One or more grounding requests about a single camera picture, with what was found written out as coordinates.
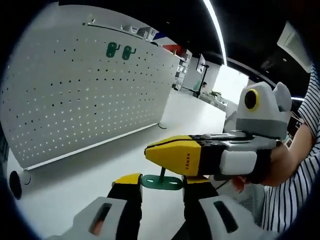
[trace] white desk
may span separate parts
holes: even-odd
[[[147,144],[174,135],[218,134],[226,113],[190,95],[172,90],[161,125],[153,126],[65,159],[30,170],[16,204],[41,237],[60,235],[74,216],[99,196],[107,196],[121,176],[159,175],[161,168],[145,159]],[[8,175],[21,168],[9,153]],[[166,176],[179,175],[166,172]],[[184,222],[182,191],[143,188],[139,240],[170,240]]]

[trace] white pegboard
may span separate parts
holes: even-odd
[[[107,57],[109,43],[120,45]],[[132,53],[122,57],[125,46]],[[0,121],[23,168],[158,123],[179,59],[120,31],[30,28],[11,55]]]

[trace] yellow eye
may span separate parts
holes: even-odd
[[[253,88],[249,89],[249,91],[245,94],[244,104],[246,108],[251,112],[257,110],[260,104],[260,97],[257,90]]]

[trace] black stand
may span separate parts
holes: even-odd
[[[202,84],[203,84],[204,81],[205,81],[205,77],[206,77],[206,74],[207,74],[207,70],[208,70],[208,68],[209,68],[209,65],[207,65],[207,64],[202,64],[202,66],[205,67],[205,70],[204,70],[204,74],[203,74],[203,78],[202,78],[200,87],[199,87],[198,91],[195,92],[195,94],[194,94],[194,96],[195,96],[196,98],[199,98],[199,96],[200,96]]]

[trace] black ceiling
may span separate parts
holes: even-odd
[[[309,74],[277,46],[287,20],[279,10],[279,1],[211,0],[221,27],[227,57],[249,66],[275,83],[285,83],[293,96],[303,97]],[[16,15],[14,19],[2,16],[3,23],[10,23],[7,46],[2,46],[2,54],[10,52],[23,27],[47,2],[38,0],[33,5],[22,3],[21,8],[25,7],[23,14]],[[202,53],[208,61],[222,63],[222,59],[217,57],[221,50],[216,30],[202,0],[60,0],[59,3],[90,5],[126,14],[165,33],[179,45],[191,50],[194,56]],[[10,14],[10,7],[6,5],[6,8]],[[249,75],[253,81],[262,81],[237,64],[228,62],[228,65]]]

